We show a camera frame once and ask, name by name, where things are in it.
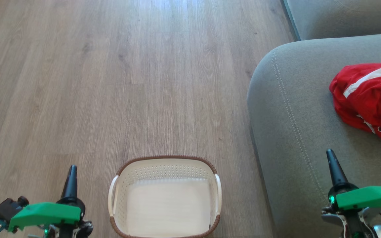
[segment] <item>gray fabric upholstery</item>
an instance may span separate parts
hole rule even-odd
[[[328,90],[343,66],[368,62],[381,62],[381,35],[292,42],[255,69],[248,108],[280,237],[338,236],[340,228],[320,218],[331,187],[327,149],[349,181],[381,185],[381,140],[344,124]]]
[[[301,40],[381,33],[381,0],[284,0]]]

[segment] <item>beige plastic basket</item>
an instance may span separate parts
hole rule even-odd
[[[203,158],[134,159],[112,180],[108,212],[124,238],[202,238],[220,220],[220,178]]]

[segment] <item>white basket handle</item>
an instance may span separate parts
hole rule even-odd
[[[221,182],[220,177],[218,174],[214,174],[216,176],[216,182],[217,182],[217,196],[218,196],[218,202],[217,202],[217,215],[220,215],[221,213]]]
[[[110,185],[110,190],[108,191],[108,212],[110,214],[110,217],[113,217],[114,216],[114,213],[113,213],[113,204],[112,204],[112,192],[114,190],[114,187],[115,187],[115,184],[117,183],[117,179],[118,179],[118,175],[116,175],[114,177],[114,179],[112,180],[111,182],[111,185]]]

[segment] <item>brown basket rim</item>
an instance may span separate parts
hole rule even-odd
[[[156,155],[156,156],[139,157],[139,158],[128,160],[117,171],[117,175],[120,176],[121,172],[123,172],[123,170],[131,163],[134,163],[137,161],[153,160],[153,159],[189,159],[189,160],[202,161],[210,167],[210,169],[213,171],[214,174],[217,173],[217,170],[214,167],[214,165],[210,161],[201,157],[188,156],[188,155]]]
[[[118,176],[120,176],[120,174],[123,172],[123,170],[131,163],[134,163],[134,162],[137,162],[137,161],[144,161],[144,160],[152,160],[152,159],[190,159],[190,160],[197,160],[197,161],[201,161],[201,162],[204,162],[206,163],[210,169],[213,171],[214,174],[217,174],[217,170],[215,169],[215,167],[213,166],[213,164],[204,159],[204,158],[201,158],[201,157],[197,157],[197,156],[188,156],[188,155],[156,155],[156,156],[146,156],[146,157],[139,157],[139,158],[135,158],[135,159],[131,159],[131,160],[128,160],[126,163],[124,163],[120,169],[118,170],[117,174]],[[214,221],[213,225],[210,227],[210,229],[202,234],[199,234],[199,235],[191,235],[191,236],[183,236],[183,237],[177,237],[177,238],[203,238],[211,233],[213,233],[213,231],[216,229],[216,227],[218,226],[218,223],[220,221],[220,215],[218,214],[216,216],[216,220]],[[111,222],[111,226],[112,228],[114,229],[114,231],[121,237],[123,238],[147,238],[147,237],[139,237],[139,236],[132,236],[132,235],[127,235],[125,233],[123,233],[118,227],[117,225],[115,224],[115,219],[114,217],[110,217],[110,222]]]

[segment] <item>red and white fabric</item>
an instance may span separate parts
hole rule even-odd
[[[345,123],[381,138],[381,63],[345,66],[329,89]]]

